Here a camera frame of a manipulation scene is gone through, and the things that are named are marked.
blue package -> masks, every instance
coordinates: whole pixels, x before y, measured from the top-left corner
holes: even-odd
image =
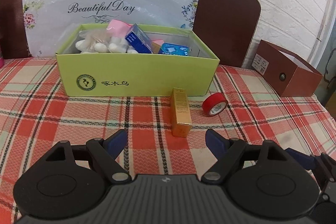
[[[153,53],[152,41],[136,24],[130,28],[125,39],[138,53]]]
[[[163,43],[159,54],[182,55],[188,56],[189,48],[187,46],[180,46],[175,44]]]

pink bottle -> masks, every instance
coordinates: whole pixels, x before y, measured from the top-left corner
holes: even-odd
[[[1,52],[1,49],[0,49],[0,68],[2,68],[4,64],[5,64],[5,60],[2,57],[2,52]]]

gold box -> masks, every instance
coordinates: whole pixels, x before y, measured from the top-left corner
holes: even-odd
[[[173,89],[170,108],[173,136],[186,138],[193,124],[188,97],[184,89]]]
[[[158,54],[159,50],[161,49],[161,45],[156,44],[152,41],[152,52]]]

red plaid fabric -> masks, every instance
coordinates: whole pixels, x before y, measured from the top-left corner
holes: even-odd
[[[252,144],[271,139],[306,154],[336,158],[335,121],[311,98],[279,98],[255,71],[218,67],[209,93],[223,92],[228,107],[205,117],[202,102],[190,97],[193,129],[173,137],[167,97],[67,97],[55,59],[7,61],[0,70],[0,223],[20,213],[13,200],[16,180],[59,140],[84,144],[128,131],[118,161],[130,172],[202,175],[216,162],[205,145],[213,128],[226,138]]]

round hole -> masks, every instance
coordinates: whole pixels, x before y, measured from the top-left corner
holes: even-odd
[[[286,80],[286,75],[285,75],[285,73],[280,73],[280,75],[279,75],[279,79],[280,79],[280,81],[285,81]]]

